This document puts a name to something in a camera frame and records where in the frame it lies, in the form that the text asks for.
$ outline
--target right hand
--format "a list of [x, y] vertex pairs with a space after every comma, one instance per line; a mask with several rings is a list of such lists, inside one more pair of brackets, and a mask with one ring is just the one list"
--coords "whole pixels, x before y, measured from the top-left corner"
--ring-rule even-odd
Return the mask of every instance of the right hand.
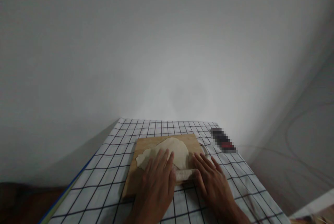
[[200, 156], [195, 153], [193, 159], [202, 197], [216, 217], [227, 223], [250, 223], [234, 201], [229, 183], [216, 160], [211, 157], [213, 165], [203, 153]]

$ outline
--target table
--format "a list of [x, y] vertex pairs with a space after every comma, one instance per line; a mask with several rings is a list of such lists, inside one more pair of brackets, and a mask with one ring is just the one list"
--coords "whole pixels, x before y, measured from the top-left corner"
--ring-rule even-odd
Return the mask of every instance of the table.
[[[220, 164], [233, 197], [252, 223], [290, 223], [257, 176], [238, 153], [222, 153], [211, 140], [214, 122], [158, 121], [120, 118], [94, 154], [49, 224], [122, 223], [134, 199], [121, 199], [138, 138], [194, 133], [207, 156]], [[160, 223], [217, 223], [195, 184], [175, 187]]]

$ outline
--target wrist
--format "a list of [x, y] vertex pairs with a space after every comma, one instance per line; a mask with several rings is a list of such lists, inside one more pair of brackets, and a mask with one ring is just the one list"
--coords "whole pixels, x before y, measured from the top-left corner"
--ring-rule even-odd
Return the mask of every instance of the wrist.
[[135, 213], [131, 211], [130, 215], [124, 221], [124, 224], [150, 224], [148, 220], [145, 219], [140, 213]]
[[218, 218], [227, 223], [240, 223], [240, 208], [236, 204], [236, 202], [231, 202], [227, 206], [220, 208], [218, 213]]

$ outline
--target dough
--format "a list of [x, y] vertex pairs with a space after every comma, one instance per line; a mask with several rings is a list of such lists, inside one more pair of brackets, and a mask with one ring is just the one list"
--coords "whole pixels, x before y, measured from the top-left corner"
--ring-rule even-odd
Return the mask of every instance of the dough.
[[187, 146], [177, 138], [171, 137], [163, 142], [160, 142], [152, 149], [144, 150], [143, 154], [138, 155], [136, 158], [137, 167], [145, 170], [147, 163], [149, 162], [150, 157], [155, 158], [159, 152], [159, 149], [162, 149], [165, 152], [166, 149], [169, 149], [169, 154], [174, 151], [174, 161], [173, 164], [180, 170], [188, 169], [188, 156], [189, 152]]

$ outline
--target wooden cutting board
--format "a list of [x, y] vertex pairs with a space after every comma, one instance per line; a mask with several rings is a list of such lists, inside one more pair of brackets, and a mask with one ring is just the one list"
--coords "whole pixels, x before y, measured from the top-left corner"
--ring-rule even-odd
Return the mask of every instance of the wooden cutting board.
[[[159, 136], [159, 137], [138, 139], [137, 145], [135, 148], [135, 152], [132, 157], [129, 173], [125, 181], [122, 198], [135, 196], [140, 186], [140, 182], [141, 182], [141, 178], [144, 173], [144, 170], [137, 167], [136, 158], [138, 157], [138, 155], [142, 154], [144, 150], [148, 148], [153, 148], [156, 145], [158, 145], [160, 142], [170, 137], [175, 137], [179, 139], [180, 141], [183, 141], [184, 144], [187, 146], [188, 151], [190, 153], [203, 152], [194, 134], [170, 135], [170, 136]], [[189, 163], [189, 168], [194, 168], [192, 163]]]

